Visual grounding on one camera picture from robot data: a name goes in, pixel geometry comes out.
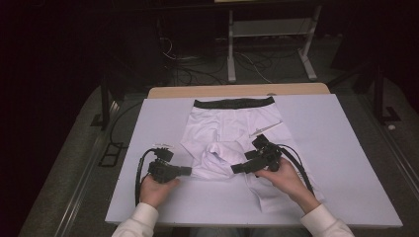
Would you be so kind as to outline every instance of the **black waistband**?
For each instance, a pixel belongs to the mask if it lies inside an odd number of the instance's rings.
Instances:
[[[274,104],[275,100],[272,97],[266,99],[231,99],[211,102],[200,102],[195,100],[194,107],[199,109],[219,109],[219,110],[238,110],[246,108],[259,108]]]

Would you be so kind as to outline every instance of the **white table surface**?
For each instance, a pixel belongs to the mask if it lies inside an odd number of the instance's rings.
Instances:
[[[201,101],[225,99],[195,98]],[[299,155],[325,195],[324,204],[350,226],[384,228],[402,223],[371,167],[335,95],[274,97]],[[194,98],[146,99],[142,105],[106,216],[126,220],[135,209],[134,181],[142,154],[155,143],[175,145],[171,164],[190,166],[179,143]],[[155,156],[149,153],[142,175]],[[223,182],[181,177],[181,185],[159,207],[157,224],[170,226],[300,226],[302,211],[262,213],[241,175]]]

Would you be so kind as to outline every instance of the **white underwear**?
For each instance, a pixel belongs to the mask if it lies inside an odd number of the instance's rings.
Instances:
[[[250,135],[277,123],[265,131],[264,135],[273,143],[288,145],[296,150],[272,97],[195,101],[181,140],[181,144],[194,158],[192,176],[207,180],[231,178],[234,175],[231,165],[245,163],[247,159],[244,153],[255,149],[252,141],[256,136]],[[314,191],[318,192],[306,167],[305,170]],[[276,211],[281,202],[292,202],[269,181],[258,179],[254,174],[245,177],[248,188],[259,198],[262,211]]]

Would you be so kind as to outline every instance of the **hand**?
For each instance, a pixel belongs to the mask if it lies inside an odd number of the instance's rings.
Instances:
[[[255,175],[271,181],[277,189],[289,195],[304,213],[309,213],[320,205],[320,202],[302,183],[293,164],[285,158],[280,160],[280,169],[277,172],[260,170],[255,172]]]
[[[165,184],[159,184],[153,180],[151,175],[147,175],[142,180],[139,201],[147,203],[157,209],[157,207],[167,198],[170,191],[179,184],[179,179],[171,180]]]

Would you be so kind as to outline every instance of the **white sleeve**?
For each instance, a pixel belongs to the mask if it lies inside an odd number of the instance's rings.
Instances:
[[[354,236],[349,227],[336,219],[323,204],[304,216],[301,223],[314,237]]]
[[[149,204],[140,202],[132,216],[121,223],[113,237],[151,237],[158,218],[158,211]]]

